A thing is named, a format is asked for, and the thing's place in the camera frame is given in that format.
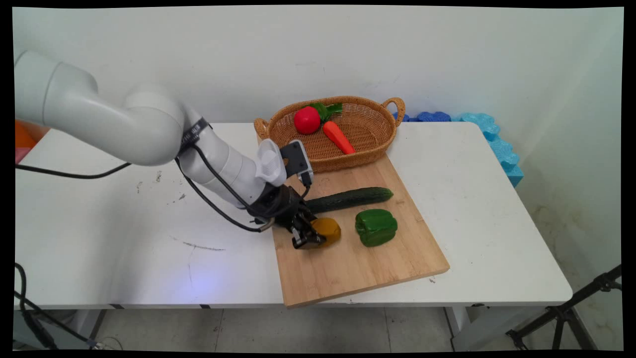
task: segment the tomato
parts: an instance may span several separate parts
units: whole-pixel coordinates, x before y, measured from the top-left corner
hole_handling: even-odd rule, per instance
[[[299,133],[312,134],[320,128],[320,115],[314,107],[304,107],[296,112],[294,126]]]

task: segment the carrot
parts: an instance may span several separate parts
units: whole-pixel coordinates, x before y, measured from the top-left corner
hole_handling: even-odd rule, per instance
[[[342,133],[338,125],[334,122],[325,122],[325,124],[322,125],[322,131],[344,154],[353,154],[356,152],[347,137],[345,137],[344,133]]]

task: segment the white table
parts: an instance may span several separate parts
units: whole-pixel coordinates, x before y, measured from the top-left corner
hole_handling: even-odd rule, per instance
[[[252,124],[213,126],[231,146],[254,157]],[[467,350],[530,311],[572,296],[476,125],[403,123],[387,153],[450,270],[318,305],[451,307],[455,348]],[[101,173],[121,161],[51,130],[22,164]],[[271,232],[249,233],[226,222],[173,162],[130,166],[98,180],[16,170],[15,180],[15,259],[27,273],[27,297],[42,308],[282,304]],[[206,193],[231,216],[251,220]],[[19,285],[16,272],[15,288]],[[493,308],[466,322],[463,307],[479,303]],[[13,304],[16,309],[17,299]]]

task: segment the cutting board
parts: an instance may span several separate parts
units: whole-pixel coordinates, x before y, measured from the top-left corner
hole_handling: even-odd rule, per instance
[[[286,185],[299,193],[304,189],[295,175]],[[393,197],[384,203],[317,214],[340,225],[342,236],[329,247],[294,249],[291,233],[273,227],[283,302],[288,308],[438,275],[450,268],[386,154],[363,166],[315,173],[306,199],[363,187],[389,188]],[[397,219],[397,233],[388,243],[368,248],[360,242],[355,221],[360,211],[372,208],[389,210]]]

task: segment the foam padding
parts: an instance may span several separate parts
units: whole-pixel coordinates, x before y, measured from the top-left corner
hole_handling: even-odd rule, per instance
[[[488,144],[492,151],[495,152],[497,160],[499,160],[505,172],[512,170],[519,163],[519,155],[513,153],[512,144],[502,140],[499,136],[493,141],[489,141]]]
[[[393,113],[393,118],[398,119],[398,113],[395,112]],[[404,118],[402,118],[402,122],[411,122],[411,117],[408,116],[408,114],[404,114]]]
[[[495,119],[485,113],[463,113],[452,120],[453,122],[472,122],[479,126],[487,140],[493,141],[501,130],[495,124]]]
[[[508,180],[510,180],[513,187],[516,187],[521,179],[523,179],[523,171],[521,171],[519,166],[515,166],[511,171],[507,171],[506,175],[508,175]]]
[[[422,112],[417,115],[417,122],[450,122],[450,116],[444,112]]]

